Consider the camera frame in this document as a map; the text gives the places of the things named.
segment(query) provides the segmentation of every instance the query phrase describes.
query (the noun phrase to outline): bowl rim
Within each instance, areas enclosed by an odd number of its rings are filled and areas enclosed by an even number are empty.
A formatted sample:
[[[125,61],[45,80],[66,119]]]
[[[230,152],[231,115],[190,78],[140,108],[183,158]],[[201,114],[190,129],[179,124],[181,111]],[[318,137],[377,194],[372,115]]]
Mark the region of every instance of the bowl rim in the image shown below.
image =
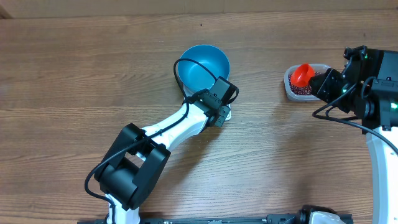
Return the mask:
[[[223,55],[225,56],[226,61],[227,61],[227,63],[228,63],[228,74],[227,74],[227,76],[226,76],[226,78],[225,78],[225,79],[228,80],[229,74],[231,73],[231,63],[229,62],[229,58],[226,56],[226,54],[225,54],[220,48],[218,48],[218,47],[216,47],[216,46],[214,46],[214,45],[210,45],[210,44],[198,44],[198,45],[192,46],[192,47],[188,48],[186,51],[184,51],[184,53],[181,54],[181,57],[180,57],[180,58],[183,58],[182,56],[183,56],[185,53],[187,53],[189,50],[191,50],[192,48],[195,48],[195,47],[213,47],[213,48],[219,50],[221,53],[223,53]],[[191,90],[192,92],[197,92],[197,91],[199,91],[199,90],[197,90],[197,89],[191,88],[190,86],[187,86],[187,85],[182,81],[181,76],[180,76],[180,72],[179,72],[179,70],[178,70],[178,66],[179,66],[179,64],[177,65],[177,72],[178,72],[178,77],[179,77],[179,79],[181,80],[181,82],[182,82],[189,90]]]

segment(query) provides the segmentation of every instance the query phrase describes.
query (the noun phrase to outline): red object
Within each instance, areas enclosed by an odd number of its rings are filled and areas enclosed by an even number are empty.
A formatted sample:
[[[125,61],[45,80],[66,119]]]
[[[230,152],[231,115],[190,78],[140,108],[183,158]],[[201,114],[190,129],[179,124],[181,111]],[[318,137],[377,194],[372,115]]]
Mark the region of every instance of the red object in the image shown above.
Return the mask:
[[[296,87],[306,87],[310,78],[314,77],[314,75],[315,72],[313,68],[309,64],[305,63],[300,65],[296,71],[294,71],[291,81]]]

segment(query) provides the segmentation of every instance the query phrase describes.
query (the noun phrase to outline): plastic container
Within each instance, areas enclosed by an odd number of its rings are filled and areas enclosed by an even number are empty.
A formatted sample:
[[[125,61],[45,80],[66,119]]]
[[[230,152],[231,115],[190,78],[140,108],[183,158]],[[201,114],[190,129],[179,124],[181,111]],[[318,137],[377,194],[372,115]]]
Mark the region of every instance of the plastic container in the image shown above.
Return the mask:
[[[296,102],[307,102],[307,101],[314,101],[314,100],[319,100],[317,97],[313,95],[297,95],[292,92],[290,89],[289,85],[289,75],[292,74],[300,65],[294,65],[291,66],[288,70],[285,72],[285,90],[286,90],[286,95],[289,100],[296,101]],[[325,73],[328,68],[330,68],[329,65],[325,64],[310,64],[310,66],[314,69],[315,72],[319,73]]]

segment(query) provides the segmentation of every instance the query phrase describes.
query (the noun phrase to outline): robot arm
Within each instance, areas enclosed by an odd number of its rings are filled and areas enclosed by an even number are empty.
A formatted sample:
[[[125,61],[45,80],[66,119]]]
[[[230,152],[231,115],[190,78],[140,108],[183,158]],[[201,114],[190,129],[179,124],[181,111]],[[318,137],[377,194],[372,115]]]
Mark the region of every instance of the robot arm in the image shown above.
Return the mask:
[[[310,86],[313,95],[356,117],[343,121],[314,116],[363,130],[372,162],[373,223],[398,223],[398,52],[362,46],[347,48],[344,58],[348,63],[341,73],[330,68],[311,78]],[[362,125],[348,122],[351,119],[361,119]]]
[[[210,90],[186,98],[189,107],[184,103],[165,120],[142,129],[134,124],[122,129],[104,156],[103,165],[94,174],[101,191],[115,205],[109,208],[109,224],[113,218],[117,224],[139,223],[138,207],[154,189],[171,150],[206,127],[221,127],[230,112],[227,104],[236,90],[229,81],[219,77]],[[144,143],[127,151],[144,161],[138,168],[120,152],[141,141]]]

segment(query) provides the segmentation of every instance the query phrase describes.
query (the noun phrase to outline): wooden table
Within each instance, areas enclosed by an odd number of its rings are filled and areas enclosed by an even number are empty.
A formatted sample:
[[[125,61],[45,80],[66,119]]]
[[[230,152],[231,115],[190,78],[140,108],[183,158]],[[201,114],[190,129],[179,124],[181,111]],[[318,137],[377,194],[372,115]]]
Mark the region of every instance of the wooden table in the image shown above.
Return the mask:
[[[369,223],[361,131],[311,117],[324,103],[289,101],[282,80],[304,62],[342,69],[346,46],[398,50],[397,21],[396,10],[1,20],[0,223],[103,218],[87,173],[123,126],[179,109],[172,65],[196,44],[227,54],[241,94],[231,121],[176,148],[141,212],[252,217],[309,203]]]

